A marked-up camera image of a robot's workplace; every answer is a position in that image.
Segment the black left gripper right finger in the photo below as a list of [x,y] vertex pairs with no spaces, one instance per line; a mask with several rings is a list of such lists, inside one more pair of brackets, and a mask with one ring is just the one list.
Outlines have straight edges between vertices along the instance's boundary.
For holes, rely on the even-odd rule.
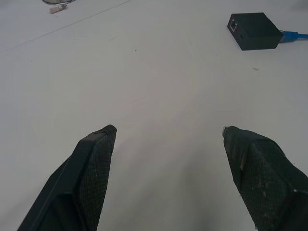
[[278,144],[260,134],[224,127],[233,181],[258,231],[308,229],[308,178]]

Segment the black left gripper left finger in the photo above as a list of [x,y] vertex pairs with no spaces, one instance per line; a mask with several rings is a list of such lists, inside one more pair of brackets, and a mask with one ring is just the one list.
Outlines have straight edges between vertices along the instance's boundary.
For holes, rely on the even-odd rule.
[[50,175],[20,231],[95,231],[106,195],[117,129],[108,125],[81,139]]

